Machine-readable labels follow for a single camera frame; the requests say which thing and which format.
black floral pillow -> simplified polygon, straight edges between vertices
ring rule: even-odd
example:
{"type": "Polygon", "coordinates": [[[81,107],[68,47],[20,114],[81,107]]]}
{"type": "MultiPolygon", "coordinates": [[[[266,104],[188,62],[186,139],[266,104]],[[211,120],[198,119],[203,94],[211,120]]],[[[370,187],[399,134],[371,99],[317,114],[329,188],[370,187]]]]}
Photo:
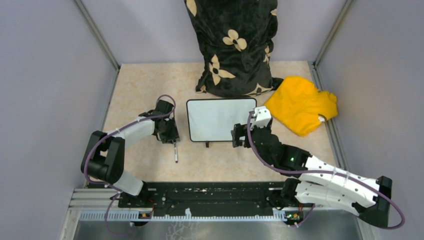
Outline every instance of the black floral pillow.
{"type": "Polygon", "coordinates": [[[283,81],[271,76],[277,0],[185,0],[204,58],[198,93],[256,96],[283,81]]]}

marble surface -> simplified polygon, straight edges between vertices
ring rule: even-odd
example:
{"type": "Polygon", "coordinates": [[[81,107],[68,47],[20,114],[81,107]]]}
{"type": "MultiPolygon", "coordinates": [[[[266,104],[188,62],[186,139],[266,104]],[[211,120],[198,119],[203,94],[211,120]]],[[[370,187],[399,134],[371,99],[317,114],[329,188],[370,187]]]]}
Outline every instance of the marble surface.
{"type": "MultiPolygon", "coordinates": [[[[312,80],[306,61],[270,62],[274,77],[301,76],[312,80]]],[[[175,119],[181,142],[175,163],[172,144],[162,144],[154,136],[145,137],[125,152],[125,169],[144,181],[155,182],[248,182],[281,181],[285,176],[265,167],[250,148],[233,148],[230,142],[192,142],[189,136],[186,102],[189,99],[218,98],[209,93],[195,93],[203,72],[203,63],[123,64],[110,103],[105,131],[133,121],[140,113],[155,108],[162,94],[176,101],[175,119]]],[[[257,96],[261,106],[273,94],[257,96]]],[[[325,125],[306,137],[292,133],[275,120],[272,133],[282,143],[305,149],[334,165],[335,160],[325,125]]]]}

cream flower print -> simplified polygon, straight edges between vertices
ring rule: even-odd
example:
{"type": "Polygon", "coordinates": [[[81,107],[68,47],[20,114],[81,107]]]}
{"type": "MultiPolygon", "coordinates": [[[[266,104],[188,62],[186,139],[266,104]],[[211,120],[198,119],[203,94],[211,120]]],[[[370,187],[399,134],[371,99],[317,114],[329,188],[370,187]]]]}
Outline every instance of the cream flower print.
{"type": "Polygon", "coordinates": [[[200,91],[196,92],[197,94],[204,94],[206,93],[206,85],[201,86],[200,91]]]}
{"type": "Polygon", "coordinates": [[[191,14],[196,17],[196,14],[198,13],[198,7],[196,6],[195,0],[187,0],[185,4],[187,5],[187,8],[190,10],[191,14]]]}
{"type": "Polygon", "coordinates": [[[266,46],[266,48],[265,48],[265,59],[263,60],[263,62],[270,64],[270,57],[271,57],[270,47],[266,46]]]}
{"type": "Polygon", "coordinates": [[[272,89],[273,89],[272,87],[266,88],[266,87],[259,85],[259,83],[256,83],[256,88],[253,91],[246,93],[245,95],[258,96],[258,95],[267,93],[267,92],[271,91],[272,89]]]}
{"type": "Polygon", "coordinates": [[[217,55],[213,55],[212,59],[210,60],[212,63],[209,63],[209,71],[212,73],[213,83],[215,85],[219,84],[221,81],[221,78],[227,78],[227,79],[233,79],[236,76],[233,74],[220,69],[220,62],[218,60],[217,55]]]}
{"type": "Polygon", "coordinates": [[[233,45],[234,47],[241,52],[242,50],[246,49],[248,46],[248,43],[244,38],[239,38],[239,34],[236,32],[236,30],[230,29],[228,30],[228,36],[225,36],[222,41],[226,45],[233,45]]]}

yellow shirt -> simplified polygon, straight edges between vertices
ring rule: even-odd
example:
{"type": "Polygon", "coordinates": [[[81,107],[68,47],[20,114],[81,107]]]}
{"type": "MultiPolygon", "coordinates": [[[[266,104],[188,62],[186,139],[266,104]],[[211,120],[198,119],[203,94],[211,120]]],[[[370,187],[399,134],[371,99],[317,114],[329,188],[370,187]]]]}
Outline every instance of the yellow shirt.
{"type": "Polygon", "coordinates": [[[272,116],[295,134],[304,137],[321,122],[337,116],[337,97],[320,91],[309,80],[289,76],[265,102],[272,116]]]}

whiteboard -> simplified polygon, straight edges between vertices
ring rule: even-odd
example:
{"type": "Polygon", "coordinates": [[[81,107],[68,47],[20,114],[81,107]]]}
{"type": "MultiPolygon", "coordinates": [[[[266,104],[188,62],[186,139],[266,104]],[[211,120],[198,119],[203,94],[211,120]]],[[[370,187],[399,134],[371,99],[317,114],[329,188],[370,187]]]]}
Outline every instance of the whiteboard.
{"type": "Polygon", "coordinates": [[[235,124],[246,124],[256,99],[190,99],[187,101],[188,129],[193,142],[232,141],[235,124]]]}

